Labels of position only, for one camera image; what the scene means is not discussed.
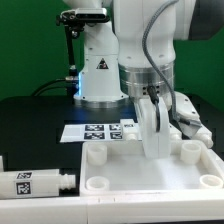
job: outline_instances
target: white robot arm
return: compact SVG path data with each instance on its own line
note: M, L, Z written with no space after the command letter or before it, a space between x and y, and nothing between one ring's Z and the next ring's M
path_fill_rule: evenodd
M146 156L150 158L169 156L170 133L167 108L170 109L173 104L173 117L180 122L180 127L186 135L193 136L201 125L199 115L192 104L189 104L189 113L182 113L182 104L185 103L186 98L182 95L176 96L173 92L175 61L173 39L188 38L195 0L64 0L64 2L75 9L101 8L113 4L114 32L119 42L119 50L116 50L118 44L113 33L108 31L105 25L100 29L97 26L87 27L85 59L88 62L83 69L85 75L82 78L82 88L83 86L87 88L83 88L82 93L87 95L89 101L96 101L96 98L99 101L104 100L99 88L93 84L94 81L96 83L99 81L96 78L92 80L94 76L88 74L90 70L91 73L95 70L96 77L100 77L102 72L96 69L96 63L104 58L108 63L110 62L110 67L113 67L116 73L116 57L118 57L119 72L117 73L120 77L121 90L134 99ZM108 41L105 41L105 35L107 40L109 36L113 37L110 38L113 41L109 45ZM102 49L108 49L110 52L103 52ZM147 53L153 59L152 62L149 61ZM103 77L105 75L100 78L101 82L103 80L105 86L107 83L110 85L109 76L106 80ZM154 92L154 97L158 95L158 100L154 102L151 102L149 97L150 88L151 92ZM113 92L109 94L112 100L123 97L119 89L115 89L114 92L116 92L115 97L111 97L114 95Z
M75 104L92 108L116 107L127 101L128 96L120 89L117 66L118 40L112 31L106 9L109 1L65 0L72 10L62 12L60 21L68 19L65 26L81 26L84 31L84 67L79 72L79 92L74 95Z

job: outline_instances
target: black surface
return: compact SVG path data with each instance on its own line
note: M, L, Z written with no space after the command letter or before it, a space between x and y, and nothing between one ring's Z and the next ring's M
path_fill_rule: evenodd
M224 159L224 113L199 97L191 97L202 122L213 132L214 150ZM114 109L87 109L68 97L14 97L0 102L0 155L5 171L61 169L79 177L82 142L59 143L65 124L136 121L133 105ZM191 223L223 223L203 221Z
M223 0L197 0L191 22L190 40L207 40L224 26Z

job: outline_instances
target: black cable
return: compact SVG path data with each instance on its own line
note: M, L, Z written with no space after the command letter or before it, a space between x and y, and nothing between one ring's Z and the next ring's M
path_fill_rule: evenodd
M41 85L40 87L38 87L38 88L31 94L31 96L36 96L36 94L38 94L38 92L40 92L42 89L44 89L44 88L47 87L47 86L50 86L50 85L55 84L55 83L58 83L58 82L65 82L65 81L66 81L66 80L65 80L64 78L61 78L61 79L56 79L56 80L47 82L47 83Z
M42 93L46 92L46 91L49 91L49 90L53 90L53 89L67 89L66 86L54 86L54 87L48 87L46 89L43 89L41 91L39 91L38 94L36 94L36 96L40 96Z
M149 85L147 87L147 92L149 94L149 97L152 103L155 105L155 108L156 108L156 132L159 132L160 126L161 126L161 118L160 118L160 110L159 110L159 97L156 92L156 87Z
M151 20L149 21L143 38L142 38L142 47L143 47L143 52L146 56L146 58L148 59L149 63L152 65L152 67L155 69L156 73L159 75L159 77L162 79L162 81L166 84L167 88L170 91L171 94L171 98L172 98L172 116L173 119L175 121L179 121L180 120L180 116L177 114L176 111L176 96L175 96L175 92L172 88L172 86L169 84L169 81L167 80L167 78L165 77L165 75L163 74L162 71L160 71L160 69L158 68L158 66L156 65L156 63L154 62L154 60L152 59L151 55L149 54L148 51L148 46L147 46L147 39L148 39L148 35L154 25L154 23L157 21L157 19L159 18L159 16L171 5L174 5L178 2L179 0L172 0L172 1L167 1L165 4L163 4L157 11L156 13L153 15L153 17L151 18Z
M155 102L155 107L156 107L156 132L159 132L161 126L161 118L160 118L159 104L157 101Z
M73 50L73 42L72 42L72 31L70 30L69 26L65 26L65 35L66 35L66 42L68 48L68 61L69 65L75 65L75 57L74 57L74 50Z

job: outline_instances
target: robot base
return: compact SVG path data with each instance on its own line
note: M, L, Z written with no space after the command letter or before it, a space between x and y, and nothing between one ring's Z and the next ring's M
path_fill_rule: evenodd
M118 100L108 100L108 101L96 101L96 100L88 100L82 99L81 97L74 96L74 104L82 107L89 108L114 108L126 105L129 103L129 98L125 95L123 98Z

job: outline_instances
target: label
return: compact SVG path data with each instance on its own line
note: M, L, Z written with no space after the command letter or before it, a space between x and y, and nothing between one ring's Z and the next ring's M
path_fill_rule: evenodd
M16 179L30 179L32 176L32 172L20 172L18 173L17 175L17 178Z
M110 131L120 131L121 125L120 124L110 124L109 128L110 128Z
M121 134L121 132L111 132L110 138L114 139L114 140L120 140L120 139L122 139L122 134Z
M31 182L16 182L17 196L29 196L31 195Z
M85 131L104 131L104 125L86 125Z
M104 132L88 132L84 135L85 140L102 140L105 139Z
M102 60L100 61L99 65L97 66L97 69L109 69L104 58L102 58Z
M134 125L133 125L133 124L125 124L124 127L125 127L125 128L133 128Z

